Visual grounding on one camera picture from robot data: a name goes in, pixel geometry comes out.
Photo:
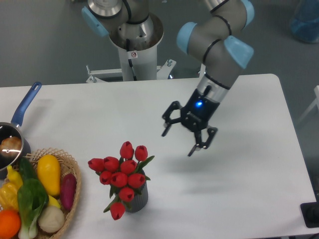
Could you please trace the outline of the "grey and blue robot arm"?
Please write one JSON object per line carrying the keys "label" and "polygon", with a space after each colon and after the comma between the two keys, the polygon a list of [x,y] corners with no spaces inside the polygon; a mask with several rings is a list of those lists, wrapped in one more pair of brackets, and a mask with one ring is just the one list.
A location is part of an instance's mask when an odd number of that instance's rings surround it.
{"label": "grey and blue robot arm", "polygon": [[[217,128],[208,122],[254,50],[235,37],[254,18],[248,0],[207,0],[211,19],[204,24],[188,22],[177,34],[181,51],[201,62],[205,72],[185,106],[175,101],[162,115],[165,129],[181,123],[194,133],[193,150],[207,149]],[[108,36],[117,47],[124,81],[157,77],[157,46],[163,37],[160,19],[146,0],[90,0],[82,16],[93,32]]]}

